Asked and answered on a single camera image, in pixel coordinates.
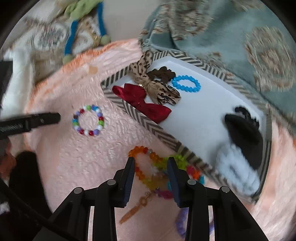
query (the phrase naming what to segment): chevron pattern trim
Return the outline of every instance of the chevron pattern trim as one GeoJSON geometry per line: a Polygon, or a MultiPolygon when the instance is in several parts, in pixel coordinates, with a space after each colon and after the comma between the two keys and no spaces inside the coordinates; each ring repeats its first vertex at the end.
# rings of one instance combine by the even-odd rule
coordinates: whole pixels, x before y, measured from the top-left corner
{"type": "Polygon", "coordinates": [[[232,189],[238,197],[244,199],[246,201],[257,201],[259,199],[259,195],[262,192],[263,184],[266,178],[267,169],[270,160],[271,154],[271,116],[268,114],[266,109],[266,105],[260,101],[258,97],[253,95],[249,90],[245,89],[244,86],[240,85],[233,77],[227,77],[222,71],[208,65],[204,61],[200,59],[194,59],[186,54],[181,54],[173,51],[163,51],[156,52],[153,55],[153,60],[158,60],[166,56],[171,56],[176,59],[182,60],[186,63],[197,66],[210,74],[216,76],[217,78],[225,81],[227,84],[232,86],[234,89],[238,90],[241,94],[247,97],[252,101],[260,110],[262,110],[266,114],[266,141],[264,143],[263,148],[263,160],[262,160],[262,170],[260,172],[260,188],[259,190],[252,196],[244,196],[240,195],[237,192],[237,188],[231,184],[225,177],[221,176],[217,170],[215,170],[211,165],[202,161],[202,159],[195,155],[194,152],[190,151],[186,146],[184,146],[181,142],[175,139],[172,135],[166,133],[163,128],[157,125],[155,122],[146,117],[143,113],[139,112],[135,107],[131,106],[129,103],[125,102],[117,95],[115,95],[110,87],[116,83],[120,78],[127,75],[130,71],[130,66],[126,66],[120,71],[112,74],[107,79],[101,82],[101,87],[105,96],[114,102],[119,108],[121,108],[124,112],[129,114],[133,119],[135,119],[138,123],[140,123],[145,129],[154,134],[159,140],[161,140],[165,145],[174,150],[175,152],[181,154],[186,158],[186,160],[194,165],[196,168],[200,169],[207,177],[215,181],[217,185],[226,185],[230,189],[232,189]]]}

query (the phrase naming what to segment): black cable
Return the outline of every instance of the black cable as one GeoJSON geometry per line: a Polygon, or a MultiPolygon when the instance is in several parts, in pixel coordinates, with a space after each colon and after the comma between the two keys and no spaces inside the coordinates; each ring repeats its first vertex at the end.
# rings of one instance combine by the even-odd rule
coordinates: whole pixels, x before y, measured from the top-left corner
{"type": "Polygon", "coordinates": [[[68,241],[80,241],[79,239],[75,238],[68,232],[60,229],[58,226],[49,222],[46,218],[28,206],[22,199],[20,199],[0,178],[0,191],[9,199],[9,201],[17,206],[20,210],[26,213],[28,216],[37,220],[42,226],[47,228],[48,230],[56,233],[57,235],[61,236],[62,238],[68,241]]]}

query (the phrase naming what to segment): blue rope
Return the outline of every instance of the blue rope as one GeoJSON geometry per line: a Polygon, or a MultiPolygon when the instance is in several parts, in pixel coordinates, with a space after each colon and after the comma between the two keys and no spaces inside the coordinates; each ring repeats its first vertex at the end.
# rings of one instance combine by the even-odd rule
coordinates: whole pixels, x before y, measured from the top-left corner
{"type": "Polygon", "coordinates": [[[76,31],[77,31],[77,26],[78,26],[78,21],[77,20],[73,21],[72,25],[71,25],[71,35],[68,38],[67,43],[65,45],[65,50],[64,50],[65,56],[67,54],[72,54],[72,47],[73,47],[73,43],[74,43],[74,40],[75,40],[75,34],[76,34],[76,31]]]}
{"type": "Polygon", "coordinates": [[[98,12],[98,22],[99,22],[99,29],[101,32],[101,36],[104,36],[106,35],[106,30],[103,22],[103,2],[99,2],[97,12],[98,12]]]}

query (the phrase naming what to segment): white bead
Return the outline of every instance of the white bead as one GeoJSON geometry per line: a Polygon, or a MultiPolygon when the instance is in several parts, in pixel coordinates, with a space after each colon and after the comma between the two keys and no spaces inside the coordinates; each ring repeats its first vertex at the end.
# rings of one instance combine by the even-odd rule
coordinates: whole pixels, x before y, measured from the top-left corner
{"type": "Polygon", "coordinates": [[[98,125],[98,126],[96,127],[96,129],[98,129],[99,131],[101,131],[101,130],[103,129],[103,126],[98,125]]]}

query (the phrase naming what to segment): purple beaded bracelet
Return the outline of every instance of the purple beaded bracelet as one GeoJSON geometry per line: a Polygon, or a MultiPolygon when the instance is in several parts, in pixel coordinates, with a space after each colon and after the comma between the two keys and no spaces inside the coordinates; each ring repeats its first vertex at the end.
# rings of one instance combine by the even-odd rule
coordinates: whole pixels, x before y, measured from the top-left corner
{"type": "MultiPolygon", "coordinates": [[[[177,216],[176,222],[175,222],[177,232],[182,238],[185,238],[185,236],[186,236],[186,228],[184,228],[184,221],[187,218],[188,209],[189,208],[187,208],[187,207],[181,208],[181,210],[179,211],[179,214],[177,216]]],[[[214,221],[210,222],[210,234],[213,231],[214,231],[214,221]]]]}
{"type": "Polygon", "coordinates": [[[104,126],[104,117],[101,112],[101,109],[94,104],[83,106],[83,108],[81,108],[79,111],[76,111],[75,114],[73,115],[72,125],[73,125],[74,129],[77,130],[77,132],[80,133],[81,135],[97,136],[100,133],[100,131],[103,129],[103,126],[104,126]],[[83,114],[85,111],[94,111],[96,113],[97,117],[99,118],[98,126],[93,131],[92,130],[83,130],[79,125],[78,117],[81,114],[83,114]]]}

